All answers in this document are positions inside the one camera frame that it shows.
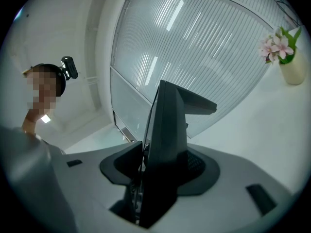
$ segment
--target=white table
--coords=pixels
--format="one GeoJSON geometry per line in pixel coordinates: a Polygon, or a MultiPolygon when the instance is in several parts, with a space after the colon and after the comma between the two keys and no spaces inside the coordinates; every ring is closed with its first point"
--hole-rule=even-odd
{"type": "MultiPolygon", "coordinates": [[[[311,63],[304,27],[296,45],[311,63]]],[[[189,142],[244,157],[296,193],[310,175],[311,71],[294,86],[285,83],[278,64],[267,68],[245,100],[189,142]]]]}

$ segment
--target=white vase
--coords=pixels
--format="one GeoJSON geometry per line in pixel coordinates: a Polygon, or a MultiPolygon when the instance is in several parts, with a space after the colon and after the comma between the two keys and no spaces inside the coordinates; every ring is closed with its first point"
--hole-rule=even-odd
{"type": "Polygon", "coordinates": [[[307,73],[308,61],[303,54],[296,49],[295,56],[288,64],[279,64],[285,81],[289,84],[301,84],[307,73]]]}

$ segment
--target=ceiling light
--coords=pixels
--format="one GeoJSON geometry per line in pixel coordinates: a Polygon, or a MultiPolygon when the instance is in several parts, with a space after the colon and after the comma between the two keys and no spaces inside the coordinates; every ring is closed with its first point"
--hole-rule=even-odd
{"type": "Polygon", "coordinates": [[[45,123],[48,123],[51,119],[47,116],[47,115],[44,115],[42,118],[41,118],[42,121],[44,121],[45,123]]]}
{"type": "Polygon", "coordinates": [[[147,79],[146,79],[145,85],[149,84],[149,81],[150,81],[150,78],[151,78],[151,74],[154,71],[154,68],[156,66],[156,61],[157,61],[157,57],[154,57],[154,60],[151,63],[151,67],[150,67],[148,75],[147,75],[147,79]]]}
{"type": "Polygon", "coordinates": [[[184,5],[184,1],[183,1],[183,0],[180,0],[180,2],[179,2],[179,4],[178,4],[177,8],[176,8],[175,11],[174,11],[174,14],[173,14],[172,17],[171,17],[171,20],[169,21],[169,24],[168,24],[167,27],[166,27],[166,30],[167,30],[167,31],[170,31],[170,30],[171,30],[171,27],[172,27],[172,25],[173,25],[173,23],[174,23],[174,21],[175,21],[177,15],[178,15],[178,13],[179,13],[181,7],[182,7],[183,5],[184,5]]]}

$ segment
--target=potted flower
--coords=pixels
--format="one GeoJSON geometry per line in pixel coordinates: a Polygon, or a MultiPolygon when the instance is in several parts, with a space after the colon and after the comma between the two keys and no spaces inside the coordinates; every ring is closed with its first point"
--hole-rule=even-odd
{"type": "Polygon", "coordinates": [[[296,41],[301,28],[294,36],[279,27],[278,30],[260,42],[259,54],[266,63],[279,62],[283,77],[289,84],[301,84],[306,76],[307,62],[296,41]]]}

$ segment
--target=person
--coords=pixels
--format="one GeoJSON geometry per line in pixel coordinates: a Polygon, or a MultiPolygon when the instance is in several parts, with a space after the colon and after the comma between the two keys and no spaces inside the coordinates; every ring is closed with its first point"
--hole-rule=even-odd
{"type": "MultiPolygon", "coordinates": [[[[27,84],[32,86],[35,95],[21,129],[25,133],[36,135],[35,126],[38,120],[55,108],[56,98],[65,91],[66,79],[60,68],[51,64],[38,64],[24,71],[23,76],[27,79],[27,84]]],[[[58,147],[48,145],[50,152],[64,154],[58,147]]]]}

